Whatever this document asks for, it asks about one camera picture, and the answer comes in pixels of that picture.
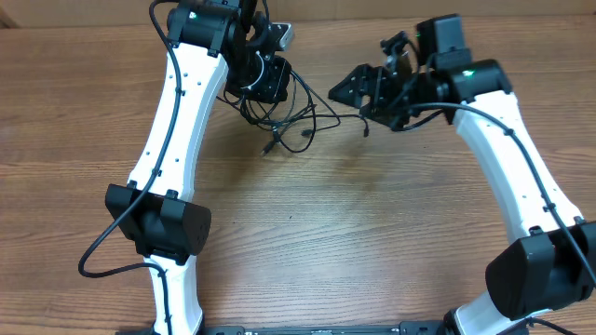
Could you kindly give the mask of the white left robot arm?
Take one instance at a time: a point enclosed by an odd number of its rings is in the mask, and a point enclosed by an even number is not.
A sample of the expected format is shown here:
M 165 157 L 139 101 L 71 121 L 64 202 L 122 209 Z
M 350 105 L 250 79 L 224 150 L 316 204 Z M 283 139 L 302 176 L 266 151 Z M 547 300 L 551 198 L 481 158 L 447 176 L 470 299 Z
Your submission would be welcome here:
M 157 27 L 167 49 L 164 84 L 142 155 L 125 185 L 110 185 L 105 205 L 133 242 L 152 279 L 152 334 L 198 334 L 197 257 L 211 214 L 194 203 L 201 143 L 220 93 L 234 103 L 287 99 L 292 40 L 254 1 L 178 1 Z

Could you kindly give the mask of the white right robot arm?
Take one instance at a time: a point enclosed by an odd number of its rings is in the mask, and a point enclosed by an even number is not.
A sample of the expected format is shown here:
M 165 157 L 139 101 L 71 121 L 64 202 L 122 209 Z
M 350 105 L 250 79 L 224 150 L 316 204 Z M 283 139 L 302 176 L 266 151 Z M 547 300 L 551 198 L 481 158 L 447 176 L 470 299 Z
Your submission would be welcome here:
M 331 100 L 395 132 L 445 114 L 475 155 L 501 210 L 508 247 L 485 270 L 486 290 L 430 324 L 434 334 L 522 332 L 539 315 L 587 300 L 595 289 L 595 226 L 554 180 L 495 60 L 398 75 L 361 64 Z

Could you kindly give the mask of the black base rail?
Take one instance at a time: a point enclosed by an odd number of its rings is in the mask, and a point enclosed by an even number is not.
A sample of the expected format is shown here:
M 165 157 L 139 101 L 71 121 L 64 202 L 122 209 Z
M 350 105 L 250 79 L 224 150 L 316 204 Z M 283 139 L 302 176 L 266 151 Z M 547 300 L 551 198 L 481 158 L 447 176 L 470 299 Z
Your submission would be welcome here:
M 497 334 L 530 334 L 530 327 L 540 325 L 555 330 L 558 334 L 576 334 L 545 320 L 522 321 Z M 151 328 L 131 331 L 117 331 L 116 335 L 156 335 Z M 321 328 L 243 328 L 241 326 L 203 327 L 199 335 L 443 335 L 456 334 L 443 321 L 403 321 L 395 326 L 354 326 Z

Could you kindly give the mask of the brown cardboard wall panel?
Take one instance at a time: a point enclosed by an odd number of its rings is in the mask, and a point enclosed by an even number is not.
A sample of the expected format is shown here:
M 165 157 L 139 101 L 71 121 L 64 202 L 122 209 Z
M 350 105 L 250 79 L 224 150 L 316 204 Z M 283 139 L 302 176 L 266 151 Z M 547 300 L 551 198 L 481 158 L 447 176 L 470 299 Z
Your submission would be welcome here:
M 595 0 L 269 0 L 274 21 L 465 16 L 579 15 Z M 9 28 L 146 25 L 146 0 L 1 0 Z

